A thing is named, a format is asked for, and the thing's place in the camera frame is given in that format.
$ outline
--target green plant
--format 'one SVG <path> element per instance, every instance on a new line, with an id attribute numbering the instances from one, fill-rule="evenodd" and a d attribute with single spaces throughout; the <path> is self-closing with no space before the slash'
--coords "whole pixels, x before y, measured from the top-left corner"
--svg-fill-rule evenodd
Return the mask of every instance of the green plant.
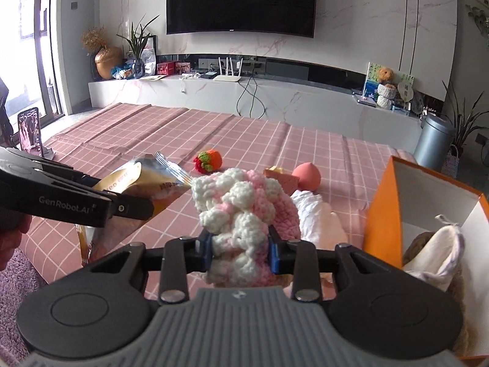
<path id="1" fill-rule="evenodd" d="M 447 87 L 445 82 L 443 82 L 443 86 L 445 87 L 445 90 L 447 91 L 448 101 L 450 102 L 450 104 L 452 106 L 452 111 L 453 111 L 453 121 L 452 121 L 452 119 L 450 119 L 450 117 L 448 117 L 448 119 L 450 120 L 450 122 L 455 127 L 455 138 L 452 142 L 451 153 L 452 153 L 452 155 L 455 155 L 456 153 L 458 153 L 458 156 L 460 157 L 462 152 L 464 151 L 463 146 L 465 144 L 465 141 L 467 140 L 467 137 L 472 132 L 477 131 L 477 130 L 489 130 L 488 127 L 476 126 L 475 125 L 475 122 L 484 114 L 488 114 L 489 110 L 479 111 L 477 113 L 474 112 L 474 109 L 477 106 L 477 104 L 479 103 L 479 101 L 481 100 L 481 97 L 484 94 L 484 91 L 482 91 L 481 94 L 479 95 L 479 97 L 475 100 L 475 102 L 472 105 L 472 109 L 470 109 L 470 113 L 467 114 L 465 111 L 465 98 L 464 98 L 464 102 L 462 104 L 462 108 L 460 110 L 457 95 L 455 94 L 455 90 L 453 89 L 453 85 L 451 87 L 451 91 L 452 91 L 453 97 L 455 99 L 455 103 L 453 103 L 453 100 L 451 99 L 449 87 Z M 456 153 L 454 153 L 453 147 L 455 147 L 457 149 Z"/>
<path id="2" fill-rule="evenodd" d="M 141 18 L 139 23 L 136 25 L 136 28 L 134 28 L 134 23 L 131 22 L 130 39 L 124 37 L 123 35 L 117 35 L 118 37 L 121 37 L 122 39 L 126 40 L 129 43 L 129 46 L 131 47 L 131 50 L 133 51 L 134 57 L 136 59 L 141 59 L 141 54 L 143 53 L 143 50 L 146 47 L 146 44 L 148 43 L 148 38 L 151 35 L 150 33 L 144 35 L 144 31 L 146 30 L 146 28 L 149 26 L 151 22 L 153 22 L 156 18 L 158 18 L 158 16 L 159 15 L 151 19 L 148 23 L 146 23 L 145 26 L 141 25 L 141 21 L 144 19 L 144 17 Z M 141 32 L 139 34 L 138 34 L 138 26 L 141 29 Z"/>
<path id="3" fill-rule="evenodd" d="M 470 5 L 465 5 L 469 9 L 469 17 L 471 17 L 481 35 L 488 36 L 489 35 L 489 18 L 486 16 L 486 13 L 483 9 L 477 7 L 471 7 Z"/>

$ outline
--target black tv screen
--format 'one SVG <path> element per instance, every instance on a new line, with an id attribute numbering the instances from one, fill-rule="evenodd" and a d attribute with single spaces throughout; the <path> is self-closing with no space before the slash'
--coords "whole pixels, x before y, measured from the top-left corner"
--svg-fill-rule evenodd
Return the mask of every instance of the black tv screen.
<path id="1" fill-rule="evenodd" d="M 166 33 L 267 32 L 314 37 L 316 0 L 166 0 Z"/>

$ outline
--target smartphone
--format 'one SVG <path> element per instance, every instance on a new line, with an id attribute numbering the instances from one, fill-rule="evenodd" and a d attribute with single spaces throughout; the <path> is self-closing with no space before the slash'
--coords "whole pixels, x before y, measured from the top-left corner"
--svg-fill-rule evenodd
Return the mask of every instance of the smartphone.
<path id="1" fill-rule="evenodd" d="M 17 115 L 19 124 L 20 149 L 26 152 L 44 157 L 41 142 L 41 126 L 39 125 L 39 109 L 33 107 L 21 111 Z"/>

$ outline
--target silver trash can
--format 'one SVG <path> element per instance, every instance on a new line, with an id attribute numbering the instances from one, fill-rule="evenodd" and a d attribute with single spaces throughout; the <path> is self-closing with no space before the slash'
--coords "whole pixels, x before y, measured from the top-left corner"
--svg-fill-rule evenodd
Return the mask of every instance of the silver trash can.
<path id="1" fill-rule="evenodd" d="M 419 165 L 439 172 L 455 137 L 455 128 L 448 120 L 432 114 L 425 117 L 422 128 L 414 158 Z"/>

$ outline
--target pink makeup sponge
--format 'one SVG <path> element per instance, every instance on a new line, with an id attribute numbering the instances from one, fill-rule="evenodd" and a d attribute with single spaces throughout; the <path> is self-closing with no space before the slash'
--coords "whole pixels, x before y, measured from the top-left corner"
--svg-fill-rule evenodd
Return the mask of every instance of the pink makeup sponge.
<path id="1" fill-rule="evenodd" d="M 304 163 L 295 168 L 293 176 L 299 178 L 299 189 L 314 192 L 321 184 L 321 173 L 312 163 Z"/>

